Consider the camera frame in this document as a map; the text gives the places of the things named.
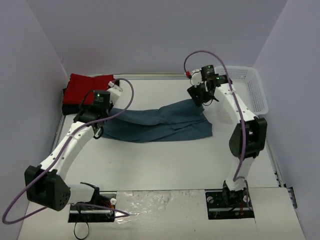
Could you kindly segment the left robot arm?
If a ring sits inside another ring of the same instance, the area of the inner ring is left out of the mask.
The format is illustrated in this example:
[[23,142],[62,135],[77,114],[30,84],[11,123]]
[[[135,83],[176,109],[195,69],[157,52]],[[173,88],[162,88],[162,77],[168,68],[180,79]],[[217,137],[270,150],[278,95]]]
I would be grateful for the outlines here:
[[65,183],[67,173],[77,155],[91,139],[104,132],[105,121],[112,109],[111,92],[95,90],[93,104],[79,111],[62,141],[38,166],[24,172],[27,199],[46,208],[61,211],[71,202],[72,188]]

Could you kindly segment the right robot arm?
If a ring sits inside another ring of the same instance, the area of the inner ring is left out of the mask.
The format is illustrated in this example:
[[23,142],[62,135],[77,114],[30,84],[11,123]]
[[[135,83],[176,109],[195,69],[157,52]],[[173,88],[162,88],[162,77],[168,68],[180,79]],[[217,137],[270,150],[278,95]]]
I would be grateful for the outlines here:
[[229,207],[248,193],[247,176],[256,157],[265,147],[267,121],[255,115],[243,102],[228,74],[219,75],[213,65],[185,72],[191,87],[188,94],[197,107],[218,102],[235,125],[228,145],[234,160],[223,182],[222,202]]

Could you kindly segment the blue t shirt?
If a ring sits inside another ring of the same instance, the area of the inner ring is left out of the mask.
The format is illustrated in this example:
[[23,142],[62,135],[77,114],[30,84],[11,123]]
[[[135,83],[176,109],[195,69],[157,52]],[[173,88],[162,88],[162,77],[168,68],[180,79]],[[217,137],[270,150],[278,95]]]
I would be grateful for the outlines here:
[[192,99],[158,109],[126,110],[103,126],[103,138],[131,143],[193,141],[213,136],[212,124]]

